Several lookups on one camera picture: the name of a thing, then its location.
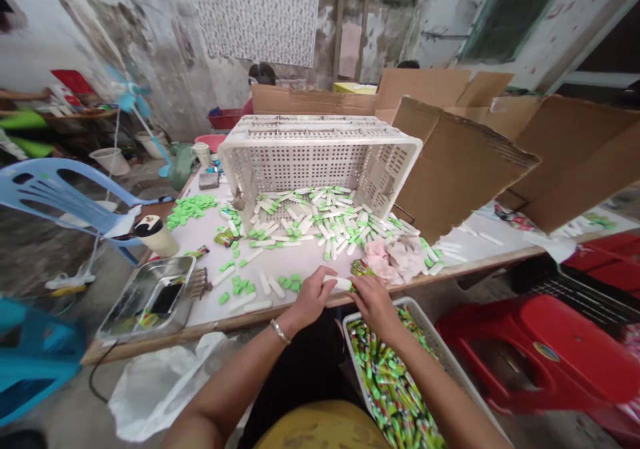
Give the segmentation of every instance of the patterned fabric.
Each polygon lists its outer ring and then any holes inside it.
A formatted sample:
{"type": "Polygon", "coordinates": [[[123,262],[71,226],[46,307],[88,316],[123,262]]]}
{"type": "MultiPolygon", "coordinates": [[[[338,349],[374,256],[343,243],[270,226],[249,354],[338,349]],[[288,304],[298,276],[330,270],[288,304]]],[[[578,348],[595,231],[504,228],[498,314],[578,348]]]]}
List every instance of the patterned fabric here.
{"type": "Polygon", "coordinates": [[[210,57],[313,66],[318,0],[195,0],[210,57]]]}

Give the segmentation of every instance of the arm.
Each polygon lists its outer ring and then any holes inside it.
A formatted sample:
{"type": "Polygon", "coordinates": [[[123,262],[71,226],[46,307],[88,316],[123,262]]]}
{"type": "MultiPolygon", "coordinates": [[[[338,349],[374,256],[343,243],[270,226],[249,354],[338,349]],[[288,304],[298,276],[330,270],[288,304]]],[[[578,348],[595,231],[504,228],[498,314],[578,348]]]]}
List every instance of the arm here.
{"type": "MultiPolygon", "coordinates": [[[[305,279],[293,305],[277,319],[289,339],[321,314],[335,286],[333,280],[323,284],[326,274],[336,273],[320,266],[305,279]]],[[[258,334],[198,391],[169,428],[163,448],[222,449],[286,346],[270,326],[258,334]]]]}
{"type": "Polygon", "coordinates": [[[371,329],[405,363],[447,445],[451,449],[510,449],[482,410],[402,325],[384,283],[372,276],[350,279],[358,292],[348,295],[371,329]]]}

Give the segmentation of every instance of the red stool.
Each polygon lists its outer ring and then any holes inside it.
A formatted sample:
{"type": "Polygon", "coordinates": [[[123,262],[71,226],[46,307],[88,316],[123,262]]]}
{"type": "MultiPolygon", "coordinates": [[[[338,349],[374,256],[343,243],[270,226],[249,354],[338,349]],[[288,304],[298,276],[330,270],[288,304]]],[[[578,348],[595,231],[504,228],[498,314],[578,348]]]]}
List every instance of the red stool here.
{"type": "Polygon", "coordinates": [[[489,392],[487,402],[507,414],[610,407],[629,401],[640,390],[638,361],[548,294],[467,304],[440,318],[436,327],[482,379],[489,392]],[[493,351],[499,355],[494,360],[507,362],[518,377],[526,366],[526,379],[533,384],[526,389],[509,387],[485,363],[488,352],[481,358],[483,352],[473,348],[482,346],[499,348],[493,351]]]}

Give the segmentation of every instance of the white cup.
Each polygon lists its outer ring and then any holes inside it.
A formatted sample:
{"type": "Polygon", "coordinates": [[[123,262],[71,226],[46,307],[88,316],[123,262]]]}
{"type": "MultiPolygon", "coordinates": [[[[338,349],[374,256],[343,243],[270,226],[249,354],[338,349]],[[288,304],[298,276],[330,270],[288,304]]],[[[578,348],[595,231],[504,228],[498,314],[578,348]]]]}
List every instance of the white cup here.
{"type": "Polygon", "coordinates": [[[195,143],[191,149],[193,149],[195,155],[198,156],[200,164],[205,168],[209,167],[211,164],[211,149],[209,145],[207,143],[195,143]]]}

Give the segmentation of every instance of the stainless steel tray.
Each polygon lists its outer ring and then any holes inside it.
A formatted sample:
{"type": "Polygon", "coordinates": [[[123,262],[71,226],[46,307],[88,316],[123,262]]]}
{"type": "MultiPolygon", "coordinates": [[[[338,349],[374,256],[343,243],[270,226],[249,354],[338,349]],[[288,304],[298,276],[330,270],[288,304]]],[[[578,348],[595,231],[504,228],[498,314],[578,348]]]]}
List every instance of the stainless steel tray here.
{"type": "Polygon", "coordinates": [[[180,256],[151,261],[137,268],[98,329],[97,339],[133,342],[168,336],[182,329],[193,304],[187,286],[194,267],[195,257],[180,256]],[[169,309],[162,314],[152,313],[161,291],[180,282],[182,287],[169,309]]]}

